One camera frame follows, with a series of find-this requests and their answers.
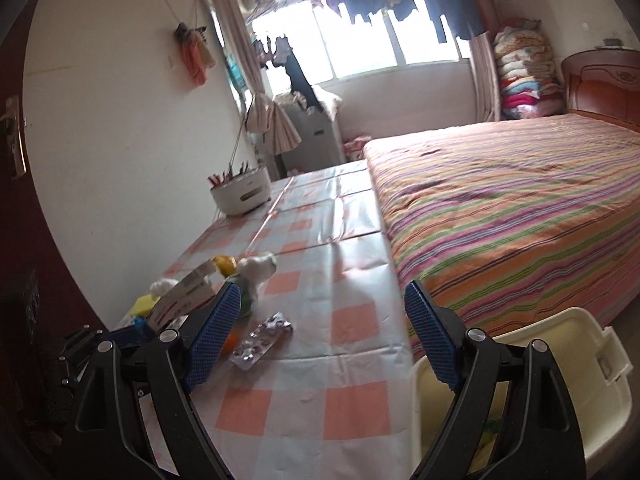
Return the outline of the white medicine box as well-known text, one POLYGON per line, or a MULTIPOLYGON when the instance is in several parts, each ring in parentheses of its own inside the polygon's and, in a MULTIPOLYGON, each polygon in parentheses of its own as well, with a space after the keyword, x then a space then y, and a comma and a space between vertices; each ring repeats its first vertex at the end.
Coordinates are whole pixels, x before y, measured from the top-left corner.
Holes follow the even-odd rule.
POLYGON ((213 260, 206 260, 180 281, 162 278, 154 282, 150 294, 156 303, 146 318, 152 330, 158 332, 175 318, 189 314, 211 300, 215 291, 208 277, 216 272, 213 260))

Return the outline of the silver pill blister pack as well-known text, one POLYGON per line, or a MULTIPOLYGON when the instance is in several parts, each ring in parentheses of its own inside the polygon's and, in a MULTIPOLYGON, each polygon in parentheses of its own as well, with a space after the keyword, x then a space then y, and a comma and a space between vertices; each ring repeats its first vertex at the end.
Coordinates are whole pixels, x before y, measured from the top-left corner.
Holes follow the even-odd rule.
POLYGON ((250 370, 293 330, 291 321, 282 312, 277 312, 251 330, 231 352, 229 360, 240 370, 250 370))

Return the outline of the green snack bag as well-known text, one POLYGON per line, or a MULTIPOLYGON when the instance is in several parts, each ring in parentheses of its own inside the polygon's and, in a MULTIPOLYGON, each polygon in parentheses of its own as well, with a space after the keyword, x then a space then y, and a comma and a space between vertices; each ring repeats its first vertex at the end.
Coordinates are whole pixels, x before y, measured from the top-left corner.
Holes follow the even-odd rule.
POLYGON ((231 281, 241 291, 240 318, 248 318, 258 299, 258 288, 277 272, 277 258, 272 252, 242 258, 236 265, 231 281))

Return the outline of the yellow wrapper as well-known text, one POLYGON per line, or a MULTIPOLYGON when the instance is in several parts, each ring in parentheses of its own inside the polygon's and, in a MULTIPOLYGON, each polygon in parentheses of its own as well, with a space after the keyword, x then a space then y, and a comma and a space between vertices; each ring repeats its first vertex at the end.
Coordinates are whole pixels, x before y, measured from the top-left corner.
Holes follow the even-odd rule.
POLYGON ((217 271, 224 277, 234 275, 236 273, 236 260, 234 257, 227 255, 216 255, 213 259, 213 264, 216 266, 217 271))

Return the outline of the cream plastic trash bin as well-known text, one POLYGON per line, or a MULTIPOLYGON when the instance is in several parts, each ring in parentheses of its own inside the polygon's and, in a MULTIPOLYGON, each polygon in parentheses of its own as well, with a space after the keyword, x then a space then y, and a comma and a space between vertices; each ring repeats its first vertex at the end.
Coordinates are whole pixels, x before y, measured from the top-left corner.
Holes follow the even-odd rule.
MULTIPOLYGON (((566 309, 495 341, 525 347, 534 339, 548 344, 559 365, 582 433, 587 471, 593 476, 613 455, 631 416, 631 360, 613 327, 601 327, 581 308, 566 309)), ((411 467, 416 468, 454 394, 437 380, 425 356, 412 368, 411 385, 411 467)))

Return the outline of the blue can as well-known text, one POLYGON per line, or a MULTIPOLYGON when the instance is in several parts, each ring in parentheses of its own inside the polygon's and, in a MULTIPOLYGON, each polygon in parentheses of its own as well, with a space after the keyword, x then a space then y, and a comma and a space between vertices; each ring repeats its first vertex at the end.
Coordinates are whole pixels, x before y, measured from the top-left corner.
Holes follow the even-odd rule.
POLYGON ((154 337, 154 332, 149 328, 146 318, 135 316, 131 323, 125 327, 113 330, 110 338, 119 347, 132 347, 145 344, 154 337))

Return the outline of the yellow sponge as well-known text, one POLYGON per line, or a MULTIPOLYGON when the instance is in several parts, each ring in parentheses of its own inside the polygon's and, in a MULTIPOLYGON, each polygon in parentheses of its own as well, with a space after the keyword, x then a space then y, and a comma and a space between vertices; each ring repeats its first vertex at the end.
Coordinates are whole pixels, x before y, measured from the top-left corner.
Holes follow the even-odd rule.
POLYGON ((133 318, 136 318, 137 316, 140 316, 140 318, 146 318, 153 310, 157 301, 158 299, 153 295, 141 296, 134 302, 134 305, 129 310, 129 315, 133 318))

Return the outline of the dark wooden door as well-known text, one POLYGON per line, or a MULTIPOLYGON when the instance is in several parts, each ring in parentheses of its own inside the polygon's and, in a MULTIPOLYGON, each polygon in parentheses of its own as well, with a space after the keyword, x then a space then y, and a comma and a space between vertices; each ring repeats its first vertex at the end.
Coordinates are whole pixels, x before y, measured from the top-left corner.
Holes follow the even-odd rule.
POLYGON ((103 324, 56 246, 32 165, 18 176, 9 147, 13 133, 26 133, 24 66, 37 2, 26 3, 1 44, 1 475, 70 479, 58 354, 64 336, 103 324))

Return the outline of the checkered plastic tablecloth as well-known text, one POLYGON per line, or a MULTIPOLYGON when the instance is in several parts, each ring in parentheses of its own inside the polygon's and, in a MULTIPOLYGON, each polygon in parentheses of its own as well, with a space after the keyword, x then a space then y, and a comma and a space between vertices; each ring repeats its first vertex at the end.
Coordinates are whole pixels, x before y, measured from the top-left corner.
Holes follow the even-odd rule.
POLYGON ((250 325, 293 330, 249 370, 220 362, 192 393, 238 479, 405 479, 412 354, 395 267, 365 162, 276 182, 272 199, 210 226, 168 268, 270 252, 277 271, 250 325))

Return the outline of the striped bed cover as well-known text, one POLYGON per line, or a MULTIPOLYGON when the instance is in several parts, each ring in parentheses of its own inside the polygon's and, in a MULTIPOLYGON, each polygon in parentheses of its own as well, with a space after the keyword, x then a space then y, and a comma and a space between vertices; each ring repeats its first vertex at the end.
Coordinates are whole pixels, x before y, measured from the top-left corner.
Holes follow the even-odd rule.
POLYGON ((369 142, 398 281, 499 335, 639 292, 639 135, 566 114, 369 142))

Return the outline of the left striped curtain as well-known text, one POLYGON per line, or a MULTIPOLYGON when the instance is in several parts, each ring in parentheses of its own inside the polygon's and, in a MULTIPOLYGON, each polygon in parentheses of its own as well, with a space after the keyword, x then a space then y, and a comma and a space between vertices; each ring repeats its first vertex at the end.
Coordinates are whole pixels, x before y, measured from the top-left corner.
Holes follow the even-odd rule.
POLYGON ((280 155, 293 151, 302 143, 302 138, 283 108, 266 92, 238 0, 212 0, 212 3, 224 42, 231 49, 252 95, 252 102, 246 112, 246 131, 261 134, 269 154, 280 155))

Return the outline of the pink item on floor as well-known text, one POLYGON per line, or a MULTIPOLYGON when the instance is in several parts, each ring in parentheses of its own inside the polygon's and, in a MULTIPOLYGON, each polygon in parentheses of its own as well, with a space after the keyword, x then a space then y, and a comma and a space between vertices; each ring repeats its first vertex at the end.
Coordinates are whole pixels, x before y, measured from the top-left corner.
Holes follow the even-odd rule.
POLYGON ((364 159, 363 150, 367 143, 372 140, 370 136, 357 136, 344 143, 345 157, 349 162, 356 162, 364 159))

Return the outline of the pink cloth on hook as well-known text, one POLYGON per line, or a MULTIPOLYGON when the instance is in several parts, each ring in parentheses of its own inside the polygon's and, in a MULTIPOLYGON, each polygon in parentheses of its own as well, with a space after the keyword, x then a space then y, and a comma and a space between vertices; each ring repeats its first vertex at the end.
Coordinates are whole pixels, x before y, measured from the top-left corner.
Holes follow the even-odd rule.
POLYGON ((186 66, 190 77, 197 86, 204 86, 207 82, 207 71, 216 65, 213 55, 199 28, 190 28, 180 22, 174 31, 182 62, 186 66))

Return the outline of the black garment on cooler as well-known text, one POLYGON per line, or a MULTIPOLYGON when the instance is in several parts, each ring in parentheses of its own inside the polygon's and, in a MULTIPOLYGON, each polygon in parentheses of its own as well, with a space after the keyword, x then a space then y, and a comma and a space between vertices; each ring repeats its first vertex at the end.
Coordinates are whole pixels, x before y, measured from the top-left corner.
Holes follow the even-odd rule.
POLYGON ((288 55, 284 67, 285 73, 290 77, 291 91, 301 94, 305 98, 308 107, 314 107, 322 113, 324 108, 304 75, 294 52, 288 55))

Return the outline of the right striped curtain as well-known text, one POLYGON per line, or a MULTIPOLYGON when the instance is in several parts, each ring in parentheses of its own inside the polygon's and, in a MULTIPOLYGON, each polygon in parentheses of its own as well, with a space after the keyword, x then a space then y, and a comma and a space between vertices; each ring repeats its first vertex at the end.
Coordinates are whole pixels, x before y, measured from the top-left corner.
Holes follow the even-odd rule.
POLYGON ((500 87, 490 33, 474 37, 470 41, 470 52, 476 121, 500 122, 500 87))

